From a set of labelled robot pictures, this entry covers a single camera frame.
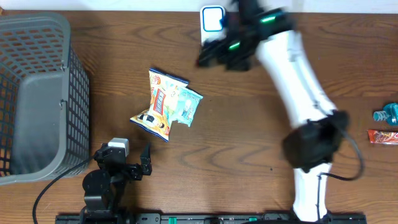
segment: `plastic crate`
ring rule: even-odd
[[[89,101],[63,16],[0,17],[0,185],[54,179],[87,159]]]

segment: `teal plastic bottle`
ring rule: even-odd
[[[398,126],[398,104],[387,104],[382,111],[376,111],[373,113],[373,119],[375,121],[387,121],[390,125]]]

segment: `wood grain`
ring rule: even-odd
[[[138,162],[145,144],[152,143],[152,176],[127,187],[125,205],[164,213],[261,213],[292,206],[292,169],[280,148],[290,128],[278,92],[260,66],[246,73],[195,68],[198,13],[61,13],[91,80],[92,150],[113,137],[129,138],[129,162]],[[349,132],[366,158],[361,180],[328,181],[327,207],[364,212],[370,224],[396,223],[398,148],[370,144],[367,130],[397,130],[374,122],[372,113],[398,97],[398,16],[295,16],[318,79],[339,109],[350,113]],[[169,143],[129,122],[148,107],[152,66],[189,79],[190,88],[204,96],[192,127],[175,123]],[[332,171],[352,175],[357,165],[344,142]],[[37,211],[40,223],[80,211],[83,178],[61,180],[45,194]],[[32,222],[34,200],[47,184],[0,187],[0,223]]]

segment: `snack bag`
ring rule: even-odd
[[[398,144],[398,133],[368,130],[368,135],[371,143]]]
[[[149,70],[149,80],[149,109],[132,117],[130,121],[168,142],[172,125],[169,118],[177,106],[179,86],[187,86],[188,81],[164,74],[153,68]]]
[[[185,87],[180,87],[180,97],[178,98],[177,107],[170,120],[177,120],[179,123],[184,123],[190,127],[193,121],[193,115],[202,98],[203,96],[198,93]]]

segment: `white wall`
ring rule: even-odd
[[[398,13],[398,0],[259,0],[270,8],[292,12]],[[228,10],[230,0],[0,0],[4,9],[199,11],[220,4]]]

